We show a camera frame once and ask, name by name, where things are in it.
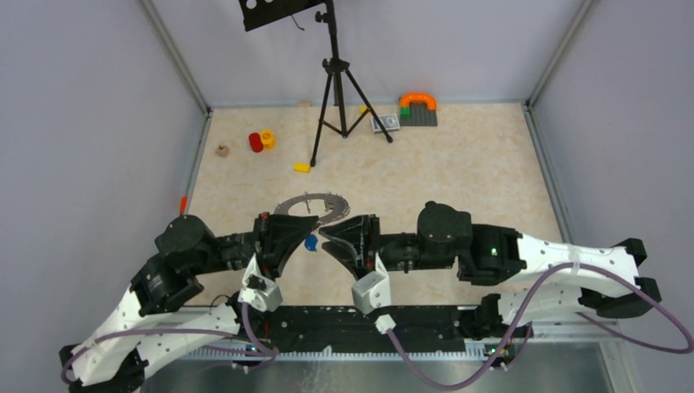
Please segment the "blue plastic key tag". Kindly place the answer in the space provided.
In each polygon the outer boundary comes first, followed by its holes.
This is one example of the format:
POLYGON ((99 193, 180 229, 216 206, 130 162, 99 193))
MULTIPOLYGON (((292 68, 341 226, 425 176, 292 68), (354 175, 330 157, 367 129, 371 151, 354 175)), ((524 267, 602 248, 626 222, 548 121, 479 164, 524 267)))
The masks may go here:
POLYGON ((318 250, 318 237, 314 234, 308 235, 304 239, 304 247, 309 252, 316 252, 318 250))

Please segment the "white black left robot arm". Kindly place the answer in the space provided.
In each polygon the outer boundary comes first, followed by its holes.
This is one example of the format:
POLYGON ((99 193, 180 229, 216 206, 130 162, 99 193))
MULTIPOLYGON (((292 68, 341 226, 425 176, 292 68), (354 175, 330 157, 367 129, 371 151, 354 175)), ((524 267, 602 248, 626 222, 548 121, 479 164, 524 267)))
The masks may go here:
POLYGON ((317 226, 317 216, 263 212, 249 232, 216 236, 195 215, 177 217, 104 323, 86 341, 60 350, 62 381, 72 392, 135 392, 193 350, 237 333, 257 336, 260 313, 282 303, 277 279, 317 226), (176 328, 164 325, 203 291, 201 275, 223 271, 243 272, 236 300, 176 328))

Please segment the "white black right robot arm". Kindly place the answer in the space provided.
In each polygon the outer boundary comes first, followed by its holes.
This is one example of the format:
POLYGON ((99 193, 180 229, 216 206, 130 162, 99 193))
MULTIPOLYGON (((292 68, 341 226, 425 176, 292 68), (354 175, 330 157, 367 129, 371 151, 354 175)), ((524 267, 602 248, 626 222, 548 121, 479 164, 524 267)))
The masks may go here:
POLYGON ((413 233, 384 234, 375 215, 320 229, 323 249, 354 276, 357 309, 370 314, 392 305, 390 273, 457 269, 474 286, 520 282, 515 293, 486 296, 474 318, 490 337, 513 321, 593 310, 602 318, 636 318, 661 301, 656 280, 639 274, 647 253, 641 240, 592 248, 550 242, 513 228, 476 224, 466 211, 429 201, 413 233))

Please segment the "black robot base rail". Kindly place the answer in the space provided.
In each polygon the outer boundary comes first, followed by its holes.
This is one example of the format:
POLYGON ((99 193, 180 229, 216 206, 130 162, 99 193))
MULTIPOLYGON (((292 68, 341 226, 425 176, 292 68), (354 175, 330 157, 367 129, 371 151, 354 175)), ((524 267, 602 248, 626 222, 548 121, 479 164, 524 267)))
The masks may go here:
MULTIPOLYGON (((401 346, 414 354, 462 352, 469 341, 499 339, 508 324, 497 314, 496 295, 471 308, 456 305, 401 305, 388 308, 401 346)), ((281 306, 273 312, 249 310, 256 337, 283 355, 322 352, 393 354, 387 335, 379 333, 379 313, 365 315, 348 306, 281 306)))

